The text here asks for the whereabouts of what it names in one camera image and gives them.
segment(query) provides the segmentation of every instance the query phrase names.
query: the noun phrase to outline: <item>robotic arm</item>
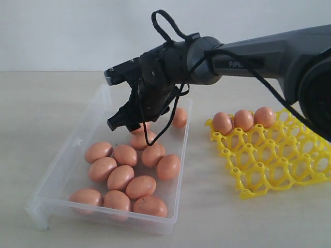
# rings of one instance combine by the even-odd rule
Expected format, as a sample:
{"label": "robotic arm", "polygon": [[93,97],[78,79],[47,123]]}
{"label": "robotic arm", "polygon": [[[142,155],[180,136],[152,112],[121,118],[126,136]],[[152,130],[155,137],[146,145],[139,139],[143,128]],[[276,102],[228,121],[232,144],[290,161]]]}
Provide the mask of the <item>robotic arm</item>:
{"label": "robotic arm", "polygon": [[[160,28],[157,13],[184,41],[173,41]],[[152,145],[170,126],[179,97],[188,93],[182,92],[185,84],[211,85],[223,75],[255,76],[295,117],[331,142],[331,25],[222,44],[199,33],[184,35],[163,10],[153,12],[152,23],[165,43],[104,72],[109,85],[126,81],[131,87],[128,102],[108,119],[112,131],[121,126],[133,131],[139,123],[156,121],[175,100],[168,125],[151,143],[144,124]],[[277,79],[285,99],[264,77]],[[297,101],[305,118],[291,107]]]}

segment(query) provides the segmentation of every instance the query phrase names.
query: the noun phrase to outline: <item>plastic container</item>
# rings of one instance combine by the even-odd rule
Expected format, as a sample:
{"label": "plastic container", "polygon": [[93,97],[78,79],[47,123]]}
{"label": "plastic container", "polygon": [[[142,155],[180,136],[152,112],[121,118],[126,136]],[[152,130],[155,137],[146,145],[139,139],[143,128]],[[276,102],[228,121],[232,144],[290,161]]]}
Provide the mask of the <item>plastic container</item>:
{"label": "plastic container", "polygon": [[[108,191],[106,183],[95,183],[89,180],[87,176],[89,164],[84,161],[84,152],[91,144],[98,141],[108,141],[113,146],[129,143],[132,135],[125,127],[112,132],[107,125],[107,119],[128,100],[129,94],[129,88],[123,90],[122,87],[110,87],[106,84],[100,87],[82,120],[58,152],[36,192],[27,203],[26,211],[36,222],[38,229],[48,229],[50,215],[58,215],[137,228],[149,233],[163,235],[172,233],[178,215],[180,185],[192,109],[192,100],[188,98],[180,98],[178,103],[178,106],[185,108],[188,112],[186,127],[176,129],[171,126],[159,139],[165,147],[166,154],[175,153],[181,158],[180,173],[175,179],[164,182],[157,180],[155,195],[159,196],[168,207],[166,218],[68,201],[69,196],[81,188],[91,187],[99,190],[103,195]],[[170,113],[161,116],[156,123],[152,123],[151,131],[159,133],[166,126],[169,118]],[[144,170],[141,169],[137,174],[152,175],[157,179],[155,170]],[[73,208],[93,210],[94,214],[80,215]],[[129,219],[120,222],[110,218],[111,215],[125,215]]]}

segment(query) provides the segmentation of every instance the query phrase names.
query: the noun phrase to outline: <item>yellow egg tray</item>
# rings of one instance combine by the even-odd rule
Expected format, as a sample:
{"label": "yellow egg tray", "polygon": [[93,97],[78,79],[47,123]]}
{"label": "yellow egg tray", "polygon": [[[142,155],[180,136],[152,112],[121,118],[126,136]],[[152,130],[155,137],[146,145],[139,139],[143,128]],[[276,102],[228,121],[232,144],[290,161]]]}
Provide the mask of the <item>yellow egg tray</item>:
{"label": "yellow egg tray", "polygon": [[223,136],[215,132],[212,119],[205,126],[210,127],[210,141],[217,142],[241,199],[331,180],[330,143],[286,109],[276,112],[269,128],[256,124],[248,132],[235,128]]}

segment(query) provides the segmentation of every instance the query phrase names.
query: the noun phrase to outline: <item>egg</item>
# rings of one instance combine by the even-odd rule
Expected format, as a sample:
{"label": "egg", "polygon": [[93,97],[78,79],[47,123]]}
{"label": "egg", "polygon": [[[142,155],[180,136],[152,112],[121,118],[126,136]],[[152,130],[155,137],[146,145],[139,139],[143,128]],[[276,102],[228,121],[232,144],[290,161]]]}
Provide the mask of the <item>egg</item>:
{"label": "egg", "polygon": [[[111,190],[106,195],[104,195],[104,203],[103,206],[106,208],[113,208],[124,211],[131,211],[131,200],[129,197],[119,190]],[[118,221],[126,221],[128,216],[125,215],[111,215],[112,219]]]}
{"label": "egg", "polygon": [[175,154],[165,155],[156,166],[156,174],[161,180],[175,178],[180,169],[180,158]]}
{"label": "egg", "polygon": [[[101,193],[95,189],[80,189],[75,191],[73,194],[70,195],[69,201],[75,203],[83,203],[93,206],[102,206],[103,204],[103,197]],[[76,212],[83,215],[93,214],[93,210],[85,210],[85,209],[78,209],[74,208]]]}
{"label": "egg", "polygon": [[154,143],[147,146],[141,154],[141,162],[148,168],[155,167],[160,159],[166,154],[164,146],[160,143]]}
{"label": "egg", "polygon": [[254,114],[254,122],[265,128],[271,127],[276,121],[276,114],[270,107],[261,107]]}
{"label": "egg", "polygon": [[225,112],[218,112],[213,118],[213,126],[215,132],[222,135],[229,135],[233,130],[233,121],[231,117]]}
{"label": "egg", "polygon": [[[148,131],[148,142],[152,142],[156,138],[156,134]],[[147,147],[145,132],[141,132],[132,136],[131,146],[136,150],[143,150]]]}
{"label": "egg", "polygon": [[104,157],[95,161],[88,169],[88,177],[93,182],[104,182],[117,167],[116,160]]}
{"label": "egg", "polygon": [[96,160],[109,157],[113,152],[113,146],[108,142],[97,142],[91,145],[85,152],[85,161],[89,164]]}
{"label": "egg", "polygon": [[133,168],[129,165],[121,165],[110,173],[107,180],[107,187],[109,190],[125,190],[133,178]]}
{"label": "egg", "polygon": [[143,175],[133,178],[126,187],[126,194],[135,200],[143,196],[153,195],[156,189],[156,181],[153,177]]}
{"label": "egg", "polygon": [[177,107],[171,124],[176,128],[183,128],[186,126],[187,119],[188,115],[186,110],[182,107]]}
{"label": "egg", "polygon": [[[151,122],[146,122],[146,129],[147,131],[151,128]],[[144,129],[144,124],[140,123],[140,128],[130,132],[132,134],[137,134],[137,133],[140,133],[140,132],[144,132],[145,129]]]}
{"label": "egg", "polygon": [[133,211],[136,213],[148,214],[158,217],[167,217],[168,209],[166,204],[158,197],[144,196],[133,204]]}
{"label": "egg", "polygon": [[244,132],[251,130],[254,126],[254,118],[250,111],[239,110],[233,117],[234,126],[241,128]]}
{"label": "egg", "polygon": [[129,145],[118,145],[114,148],[113,151],[113,158],[118,162],[120,165],[129,165],[129,166],[136,166],[138,162],[138,155],[136,150],[129,146]]}

